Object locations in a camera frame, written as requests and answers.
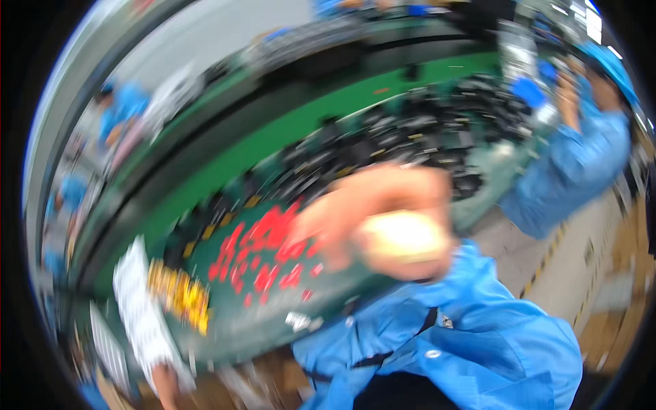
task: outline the blue jacket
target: blue jacket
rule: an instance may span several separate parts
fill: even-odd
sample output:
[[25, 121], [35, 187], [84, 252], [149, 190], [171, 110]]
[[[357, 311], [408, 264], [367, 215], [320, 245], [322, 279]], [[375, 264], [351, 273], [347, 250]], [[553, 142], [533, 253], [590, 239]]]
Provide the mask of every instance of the blue jacket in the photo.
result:
[[88, 182], [78, 176], [70, 175], [64, 178], [59, 188], [59, 194], [64, 198], [62, 207], [70, 212], [77, 211], [87, 193]]
[[588, 80], [578, 80], [581, 132], [560, 125], [548, 149], [499, 202], [508, 219], [536, 239], [602, 195], [630, 155], [629, 118], [623, 112], [600, 112]]
[[102, 147], [114, 127], [133, 116], [143, 114], [150, 103], [150, 98], [136, 83], [126, 83], [113, 94], [114, 103], [100, 116], [98, 140]]
[[[436, 325], [417, 335], [434, 307]], [[439, 283], [403, 284], [292, 349], [307, 372], [332, 377], [312, 380], [302, 410], [349, 410], [374, 375], [398, 371], [427, 377], [461, 409], [569, 409], [583, 372], [569, 324], [515, 299], [469, 240]], [[352, 368], [389, 352], [382, 365]]]
[[[355, 8], [339, 7], [339, 3], [344, 0], [315, 0], [314, 12], [318, 18], [330, 18], [338, 14], [343, 14], [348, 11], [355, 10]], [[365, 0], [363, 7], [372, 7], [375, 3], [373, 0]]]

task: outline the person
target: person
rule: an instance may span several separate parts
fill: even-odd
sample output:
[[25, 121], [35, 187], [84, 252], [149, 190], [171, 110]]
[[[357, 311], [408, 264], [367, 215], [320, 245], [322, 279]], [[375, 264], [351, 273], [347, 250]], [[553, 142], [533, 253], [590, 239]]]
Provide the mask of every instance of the person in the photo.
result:
[[[375, 165], [339, 180], [294, 222], [289, 243], [315, 237], [328, 268], [351, 263], [352, 239], [372, 270], [406, 282], [292, 345], [316, 389], [304, 410], [354, 408], [375, 380], [399, 373], [429, 380], [459, 408], [569, 409], [583, 372], [572, 328], [515, 299], [497, 280], [495, 261], [450, 233], [450, 187], [441, 170]], [[371, 240], [361, 223], [396, 209], [429, 216], [449, 232], [451, 246], [430, 262], [413, 264], [367, 252]], [[389, 397], [393, 389], [387, 384], [374, 396]], [[412, 399], [405, 397], [406, 403]], [[367, 401], [358, 401], [359, 408], [392, 402]]]
[[561, 74], [562, 123], [544, 155], [501, 199], [504, 215], [525, 235], [544, 239], [561, 221], [601, 196], [624, 169], [631, 149], [629, 109], [638, 101], [621, 61], [607, 48], [581, 47], [584, 67]]
[[65, 209], [75, 214], [87, 193], [88, 182], [77, 175], [68, 174], [62, 179], [59, 189], [51, 194], [46, 205], [46, 219], [51, 220], [59, 212]]
[[100, 132], [98, 146], [111, 148], [142, 115], [150, 103], [150, 97], [134, 81], [116, 87], [107, 81], [94, 95], [100, 111]]
[[385, 10], [396, 3], [395, 0], [316, 0], [314, 6], [317, 16], [330, 18], [367, 6]]

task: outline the button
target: button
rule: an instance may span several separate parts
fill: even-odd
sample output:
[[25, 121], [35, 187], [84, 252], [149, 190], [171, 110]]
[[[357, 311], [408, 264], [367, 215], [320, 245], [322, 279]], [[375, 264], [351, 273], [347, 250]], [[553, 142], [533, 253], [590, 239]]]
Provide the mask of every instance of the button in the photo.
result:
[[441, 354], [442, 352], [440, 352], [439, 350], [429, 350], [426, 353], [424, 353], [424, 357], [426, 359], [434, 359], [434, 358], [438, 358]]

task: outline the sticker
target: sticker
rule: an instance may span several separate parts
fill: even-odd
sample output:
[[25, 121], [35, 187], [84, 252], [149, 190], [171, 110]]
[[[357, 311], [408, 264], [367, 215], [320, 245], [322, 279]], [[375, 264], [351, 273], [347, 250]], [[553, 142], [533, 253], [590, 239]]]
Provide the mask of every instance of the sticker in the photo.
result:
[[203, 241], [207, 241], [210, 236], [212, 236], [212, 233], [214, 232], [214, 229], [216, 228], [216, 225], [209, 225], [205, 231], [203, 232]]
[[230, 221], [232, 221], [232, 212], [227, 213], [226, 216], [223, 217], [223, 219], [221, 220], [221, 223], [219, 224], [219, 226], [223, 227], [223, 226], [229, 224]]
[[184, 252], [182, 254], [182, 257], [187, 259], [189, 256], [191, 256], [195, 246], [196, 246], [196, 241], [191, 241], [187, 243], [187, 246], [184, 247]]
[[311, 324], [310, 316], [298, 312], [289, 312], [285, 323], [290, 325], [294, 333], [307, 329]]

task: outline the ceiling light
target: ceiling light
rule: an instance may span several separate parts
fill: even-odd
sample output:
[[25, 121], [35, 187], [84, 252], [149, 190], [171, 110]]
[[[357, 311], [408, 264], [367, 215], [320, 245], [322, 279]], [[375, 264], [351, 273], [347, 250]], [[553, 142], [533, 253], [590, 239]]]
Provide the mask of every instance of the ceiling light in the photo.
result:
[[569, 14], [568, 14], [566, 11], [564, 11], [563, 9], [561, 9], [560, 7], [558, 7], [558, 6], [556, 6], [556, 5], [553, 5], [553, 4], [551, 5], [551, 7], [552, 7], [554, 10], [556, 10], [556, 11], [560, 11], [560, 12], [563, 13], [564, 15], [569, 16]]
[[619, 58], [620, 60], [622, 59], [622, 56], [617, 52], [617, 50], [615, 50], [615, 49], [613, 48], [613, 46], [611, 46], [611, 45], [608, 46], [608, 49], [609, 49], [610, 51], [612, 51], [613, 54], [617, 56], [617, 58]]

